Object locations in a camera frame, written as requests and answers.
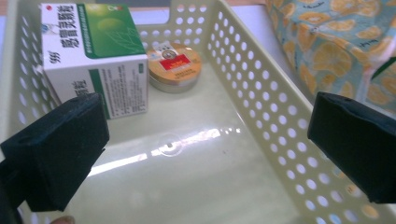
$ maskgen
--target plastic basket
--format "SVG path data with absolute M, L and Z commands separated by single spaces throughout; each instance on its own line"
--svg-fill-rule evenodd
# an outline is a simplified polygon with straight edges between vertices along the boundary
M 9 2 L 1 141 L 56 106 L 37 69 L 39 3 Z M 393 205 L 369 203 L 306 138 L 312 105 L 226 3 L 173 1 L 168 23 L 138 30 L 146 48 L 170 40 L 198 50 L 198 84 L 182 94 L 150 88 L 148 113 L 110 120 L 106 152 L 66 211 L 23 204 L 26 223 L 64 214 L 78 223 L 396 221 Z

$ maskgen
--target red label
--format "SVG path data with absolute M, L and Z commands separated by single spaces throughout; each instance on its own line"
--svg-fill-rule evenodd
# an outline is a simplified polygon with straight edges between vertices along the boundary
M 165 59 L 160 61 L 160 64 L 163 66 L 163 68 L 168 71 L 168 70 L 172 70 L 174 68 L 186 65 L 188 63 L 190 63 L 191 61 L 189 60 L 189 58 L 186 57 L 186 55 L 181 54 L 181 55 L 177 55 L 174 59 Z

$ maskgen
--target medicine box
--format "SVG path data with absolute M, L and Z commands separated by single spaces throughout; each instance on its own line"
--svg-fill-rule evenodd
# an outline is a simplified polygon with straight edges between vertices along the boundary
M 125 5 L 41 5 L 43 69 L 59 103 L 102 93 L 108 119 L 148 110 L 148 58 Z

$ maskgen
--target basket hole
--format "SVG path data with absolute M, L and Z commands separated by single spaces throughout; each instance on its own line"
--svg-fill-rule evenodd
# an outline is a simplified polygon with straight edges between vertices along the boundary
M 239 43 L 239 41 L 241 41 L 241 35 L 240 34 L 236 34 L 235 35 L 235 41 Z
M 197 21 L 198 21 L 199 24 L 202 24 L 202 23 L 205 22 L 205 18 L 204 17 L 200 17 L 200 18 L 198 18 Z
M 285 92 L 281 92 L 279 94 L 279 101 L 282 103 L 286 103 L 288 101 L 288 95 Z
M 256 118 L 256 112 L 255 112 L 254 110 L 250 110 L 250 111 L 249 111 L 249 115 L 250 115 L 250 117 L 253 118 L 253 119 Z
M 262 94 L 262 99 L 264 100 L 264 101 L 269 101 L 270 100 L 270 94 L 268 93 L 268 92 L 264 92 L 263 94 Z
M 187 18 L 187 23 L 188 24 L 193 24 L 194 23 L 194 18 L 193 17 L 188 17 Z
M 200 9 L 201 12 L 206 12 L 207 11 L 207 6 L 206 5 L 201 5 L 199 9 Z
M 297 164 L 296 168 L 297 168 L 298 173 L 300 173 L 302 175 L 305 174 L 306 170 L 305 170 L 305 167 L 302 164 Z
M 288 112 L 290 115 L 295 116 L 297 114 L 297 107 L 295 105 L 290 105 L 288 107 Z
M 260 83 L 260 81 L 256 81 L 254 86 L 256 87 L 256 90 L 258 90 L 258 91 L 262 89 L 262 84 Z
M 346 192 L 355 198 L 359 198 L 361 196 L 361 190 L 353 184 L 346 186 Z
M 38 113 L 38 110 L 35 107 L 32 107 L 32 114 L 33 114 L 33 117 L 35 117 L 35 119 L 40 118 L 40 114 Z
M 308 122 L 306 121 L 306 119 L 299 119 L 298 120 L 298 126 L 301 128 L 301 129 L 306 129 L 307 127 L 308 127 Z
M 18 112 L 18 119 L 22 124 L 26 124 L 26 116 L 24 115 L 23 112 L 21 111 Z
M 326 224 L 326 221 L 322 217 L 317 217 L 317 224 Z
M 287 171 L 287 176 L 288 176 L 289 179 L 295 179 L 296 178 L 296 174 L 293 171 L 291 171 L 291 170 Z
M 34 77 L 32 77 L 32 83 L 33 83 L 33 85 L 35 86 L 36 89 L 40 88 L 40 86 L 38 85 L 37 80 Z
M 40 100 L 38 99 L 38 96 L 37 96 L 37 94 L 35 93 L 35 91 L 32 91 L 32 97 L 33 97 L 33 100 L 36 102 L 36 103 L 38 103 Z
M 165 31 L 163 31 L 163 35 L 164 35 L 165 37 L 169 37 L 171 34 L 172 34 L 172 31 L 170 31 L 170 30 L 165 30 Z
M 279 116 L 278 121 L 282 125 L 285 125 L 286 123 L 288 123 L 288 119 L 283 115 Z
M 313 181 L 312 179 L 307 179 L 306 180 L 306 185 L 310 188 L 310 189 L 317 189 L 317 183 L 315 181 Z
M 254 58 L 254 52 L 253 52 L 253 51 L 249 51 L 249 52 L 247 53 L 247 57 L 248 57 L 250 60 L 253 60 L 253 58 Z
M 346 219 L 350 222 L 358 222 L 358 216 L 351 210 L 346 210 L 344 212 L 344 215 L 346 216 Z
M 228 29 L 228 32 L 230 33 L 230 35 L 233 35 L 234 31 L 235 31 L 235 29 L 233 28 L 233 26 L 230 26 L 230 28 Z
M 332 168 L 332 174 L 335 175 L 335 176 L 337 176 L 337 177 L 340 178 L 340 179 L 344 179 L 344 178 L 346 177 L 346 175 L 344 174 L 344 172 L 342 172 L 342 171 L 340 170 L 340 168 L 338 168 L 338 167 L 336 167 L 336 166 L 334 166 L 334 167 Z
M 241 80 L 242 74 L 240 72 L 236 73 L 236 79 Z
M 318 178 L 319 178 L 319 181 L 322 183 L 322 184 L 325 184 L 325 185 L 328 185 L 328 184 L 330 184 L 330 177 L 328 176 L 328 175 L 326 175 L 326 174 L 319 174 L 318 175 Z
M 234 46 L 234 45 L 231 45 L 231 46 L 230 46 L 230 52 L 231 52 L 231 53 L 235 53 L 235 46 Z
M 309 200 L 305 201 L 305 206 L 306 206 L 306 208 L 308 208 L 311 211 L 315 211 L 315 209 L 317 209 L 315 204 L 312 201 L 309 201 Z
M 277 153 L 277 151 L 278 151 L 277 145 L 271 144 L 270 148 L 271 148 L 271 150 L 272 150 L 274 153 Z
M 27 106 L 26 98 L 20 93 L 20 102 L 22 105 Z
M 225 38 L 224 38 L 224 44 L 225 44 L 226 46 L 228 46 L 228 45 L 230 44 L 230 38 L 225 37 Z
M 325 197 L 323 197 L 323 196 L 318 196 L 318 203 L 321 205 L 321 206 L 323 206 L 323 207 L 327 207 L 327 206 L 329 206 L 329 201 L 327 201 L 327 199 L 325 198 Z
M 201 29 L 201 28 L 196 29 L 196 30 L 195 30 L 195 33 L 196 33 L 197 35 L 200 35 L 200 34 L 202 33 L 202 29 Z
M 254 79 L 254 73 L 252 71 L 248 72 L 248 79 L 253 80 Z
M 371 205 L 364 205 L 363 208 L 361 209 L 363 214 L 369 218 L 378 218 L 379 214 L 378 211 L 376 211 L 375 208 L 373 208 Z
M 317 168 L 318 167 L 318 161 L 317 159 L 313 158 L 313 157 L 309 157 L 308 159 L 308 164 L 313 167 L 313 168 Z
M 238 97 L 239 97 L 239 98 L 242 98 L 242 97 L 244 96 L 244 93 L 243 93 L 242 91 L 238 91 L 237 94 L 238 94 Z
M 256 102 L 256 108 L 261 110 L 262 109 L 262 102 Z
M 160 35 L 160 32 L 158 30 L 155 30 L 155 31 L 152 32 L 152 35 L 154 37 L 158 37 Z
M 184 45 L 189 45 L 191 43 L 191 40 L 190 39 L 185 39 L 183 43 L 184 43 Z
M 306 152 L 306 144 L 299 142 L 297 143 L 297 148 L 301 151 L 301 152 Z
M 290 159 L 292 159 L 292 160 L 295 160 L 296 159 L 296 153 L 293 150 L 289 149 L 288 150 L 288 157 Z
M 256 61 L 256 62 L 254 63 L 254 67 L 255 67 L 256 69 L 261 69 L 261 68 L 262 68 L 262 62 Z
M 146 38 L 146 37 L 148 37 L 148 36 L 149 36 L 149 33 L 148 33 L 147 31 L 142 31 L 142 32 L 140 32 L 140 37 Z
M 277 91 L 277 82 L 275 82 L 275 81 L 271 82 L 271 90 Z
M 248 108 L 248 100 L 244 100 L 244 107 Z
M 337 190 L 333 190 L 330 195 L 332 196 L 332 199 L 337 202 L 337 203 L 341 203 L 344 200 L 343 195 L 337 191 Z
M 267 70 L 264 70 L 262 72 L 262 78 L 264 78 L 265 80 L 267 80 L 270 77 L 270 73 Z
M 296 185 L 296 191 L 297 191 L 297 193 L 299 193 L 299 194 L 305 194 L 305 189 L 304 189 L 304 187 L 301 186 L 301 185 Z
M 271 132 L 272 132 L 272 133 L 277 133 L 277 126 L 276 126 L 276 124 L 271 124 Z
M 228 20 L 227 20 L 227 19 L 224 19 L 224 21 L 223 21 L 223 25 L 224 25 L 225 27 L 227 27 L 227 26 L 228 26 Z
M 248 48 L 247 42 L 242 42 L 242 43 L 241 43 L 241 49 L 242 49 L 242 50 L 247 50 L 247 48 Z
M 242 88 L 244 88 L 245 90 L 248 89 L 248 83 L 247 83 L 246 81 L 244 81 L 244 82 L 242 83 Z
M 276 104 L 271 104 L 271 111 L 276 113 L 277 112 L 277 105 Z
M 44 113 L 46 113 L 46 114 L 47 114 L 48 112 L 50 112 L 50 111 L 49 111 L 49 108 L 48 108 L 46 105 L 44 105 L 44 104 L 41 105 L 41 108 L 43 109 Z
M 26 28 L 22 26 L 22 32 L 26 37 L 29 37 L 29 33 L 27 33 Z
M 250 100 L 253 100 L 254 98 L 256 98 L 256 94 L 254 93 L 254 91 L 250 91 L 248 93 L 248 97 L 250 98 Z
M 286 159 L 284 157 L 278 157 L 277 161 L 283 166 L 286 165 Z
M 29 27 L 29 22 L 28 22 L 28 20 L 26 20 L 26 18 L 25 18 L 24 16 L 22 16 L 22 20 L 23 20 L 23 23 L 24 23 L 27 27 Z
M 247 63 L 242 63 L 242 69 L 244 71 L 248 70 L 248 64 Z
M 176 24 L 177 25 L 181 25 L 182 23 L 183 23 L 183 18 L 179 17 L 179 18 L 176 19 Z
M 271 117 L 270 117 L 270 114 L 268 114 L 267 112 L 264 112 L 264 113 L 262 113 L 262 118 L 265 121 L 268 121 Z
M 25 52 L 23 49 L 21 49 L 21 55 L 22 55 L 22 58 L 23 58 L 25 61 L 28 61 L 27 54 L 26 54 L 26 52 Z
M 279 142 L 279 144 L 280 144 L 281 146 L 285 146 L 285 145 L 288 143 L 288 141 L 286 140 L 286 138 L 283 137 L 283 136 L 280 136 L 280 137 L 278 138 L 278 142 Z
M 27 49 L 29 49 L 29 46 L 28 46 L 28 44 L 27 44 L 25 38 L 22 37 L 22 38 L 21 38 L 21 41 L 22 41 L 22 44 L 23 44 Z
M 297 136 L 297 132 L 294 129 L 289 128 L 288 129 L 288 135 L 289 135 L 290 138 L 295 138 Z
M 27 90 L 27 85 L 26 85 L 26 82 L 23 79 L 23 77 L 20 77 L 20 83 L 21 83 L 22 87 Z
M 332 223 L 342 223 L 341 218 L 339 216 L 337 216 L 336 214 L 330 214 L 329 215 L 329 220 Z
M 241 54 L 240 54 L 240 53 L 235 54 L 235 59 L 236 59 L 238 62 L 241 62 Z
M 184 11 L 184 5 L 178 5 L 177 6 L 177 11 L 178 12 L 183 12 Z
M 175 30 L 175 36 L 180 36 L 183 32 L 180 29 Z
M 22 72 L 23 72 L 25 75 L 28 75 L 27 68 L 26 68 L 26 66 L 24 65 L 24 63 L 20 63 L 20 66 L 21 66 Z
M 265 140 L 270 140 L 270 134 L 268 133 L 268 132 L 264 132 L 263 134 L 262 134 L 262 137 L 265 139 Z
M 195 5 L 190 5 L 189 6 L 189 11 L 190 12 L 194 12 L 197 9 L 197 7 Z

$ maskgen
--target black foam pad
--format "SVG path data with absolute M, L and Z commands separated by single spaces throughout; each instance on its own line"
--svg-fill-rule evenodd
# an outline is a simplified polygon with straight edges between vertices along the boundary
M 63 211 L 109 140 L 102 97 L 58 106 L 1 144 L 8 169 L 22 173 L 34 212 Z

